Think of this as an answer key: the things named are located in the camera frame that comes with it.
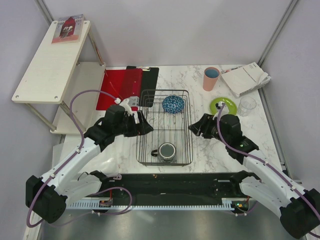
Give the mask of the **black wire dish rack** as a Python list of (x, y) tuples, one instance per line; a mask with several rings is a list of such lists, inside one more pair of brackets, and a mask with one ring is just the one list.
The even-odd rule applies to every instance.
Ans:
[[(182, 112), (171, 114), (162, 107), (163, 100), (170, 95), (183, 99)], [(184, 89), (156, 89), (152, 107), (141, 107), (147, 122), (153, 131), (137, 138), (136, 158), (144, 166), (187, 166), (193, 161), (193, 141), (188, 126), (191, 125), (191, 107), (189, 92)], [(163, 143), (171, 143), (176, 147), (175, 161), (161, 162), (151, 156), (151, 151), (158, 149)]]

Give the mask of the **blue patterned ceramic bowl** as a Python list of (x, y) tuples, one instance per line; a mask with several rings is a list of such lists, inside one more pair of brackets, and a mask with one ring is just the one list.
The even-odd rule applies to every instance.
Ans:
[(166, 113), (177, 114), (185, 107), (184, 100), (178, 95), (169, 95), (162, 101), (162, 108)]

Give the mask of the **dark green ceramic mug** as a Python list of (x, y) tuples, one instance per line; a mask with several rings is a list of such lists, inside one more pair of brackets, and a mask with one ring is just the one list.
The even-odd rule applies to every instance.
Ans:
[(177, 149), (170, 143), (165, 142), (161, 144), (158, 149), (151, 151), (152, 157), (157, 157), (161, 162), (173, 163), (176, 159)]

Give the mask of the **lime green plastic plate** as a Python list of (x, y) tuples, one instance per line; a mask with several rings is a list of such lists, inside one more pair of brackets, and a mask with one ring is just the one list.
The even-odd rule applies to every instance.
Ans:
[(213, 99), (209, 105), (209, 109), (212, 115), (215, 115), (219, 112), (219, 109), (216, 106), (218, 106), (219, 103), (222, 103), (222, 102), (225, 103), (225, 107), (223, 108), (224, 112), (227, 112), (230, 115), (237, 114), (237, 106), (231, 99), (227, 97), (217, 97)]

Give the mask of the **clear glass tumbler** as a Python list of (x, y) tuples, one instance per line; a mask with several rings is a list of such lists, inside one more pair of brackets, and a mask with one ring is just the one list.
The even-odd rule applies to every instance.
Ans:
[(242, 117), (246, 117), (252, 112), (252, 110), (256, 108), (256, 106), (257, 102), (254, 98), (250, 96), (244, 96), (239, 102), (237, 113)]

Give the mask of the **pink plastic cup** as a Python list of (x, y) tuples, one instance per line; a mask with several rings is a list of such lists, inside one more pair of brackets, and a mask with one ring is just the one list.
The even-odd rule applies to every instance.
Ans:
[(217, 78), (209, 78), (209, 77), (206, 77), (205, 76), (205, 71), (207, 69), (216, 69), (218, 70), (217, 68), (215, 67), (207, 67), (205, 70), (204, 70), (204, 75), (203, 75), (203, 89), (207, 92), (210, 92), (213, 90), (216, 82), (218, 81), (219, 77), (220, 77), (220, 71), (219, 71), (219, 77)]

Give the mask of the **light blue plastic cup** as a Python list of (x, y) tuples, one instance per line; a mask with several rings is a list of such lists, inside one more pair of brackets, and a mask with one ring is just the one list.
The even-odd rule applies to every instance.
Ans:
[(204, 74), (208, 78), (215, 79), (219, 77), (220, 72), (217, 69), (210, 68), (210, 69), (206, 69)]

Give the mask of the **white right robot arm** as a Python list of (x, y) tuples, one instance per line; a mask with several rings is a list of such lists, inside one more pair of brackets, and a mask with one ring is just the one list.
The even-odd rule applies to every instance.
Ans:
[(268, 161), (259, 147), (243, 135), (237, 116), (204, 114), (189, 130), (205, 139), (222, 142), (230, 157), (253, 172), (240, 171), (229, 184), (235, 197), (243, 194), (272, 211), (283, 228), (300, 239), (320, 225), (320, 193), (307, 190)]

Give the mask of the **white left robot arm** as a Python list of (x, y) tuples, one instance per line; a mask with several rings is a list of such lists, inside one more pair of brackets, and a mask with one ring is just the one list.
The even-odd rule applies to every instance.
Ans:
[(142, 111), (130, 112), (130, 107), (112, 105), (81, 139), (80, 144), (63, 161), (41, 177), (32, 175), (25, 184), (25, 204), (49, 224), (57, 221), (66, 207), (83, 197), (106, 196), (110, 185), (106, 176), (93, 171), (82, 180), (75, 176), (93, 158), (111, 145), (117, 136), (131, 138), (151, 133), (154, 129)]

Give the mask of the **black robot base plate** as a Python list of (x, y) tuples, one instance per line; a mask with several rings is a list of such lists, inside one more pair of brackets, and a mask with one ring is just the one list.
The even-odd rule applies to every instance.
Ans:
[(116, 203), (219, 204), (223, 198), (246, 201), (234, 182), (236, 173), (141, 173), (123, 174), (120, 180), (105, 178), (99, 197)]

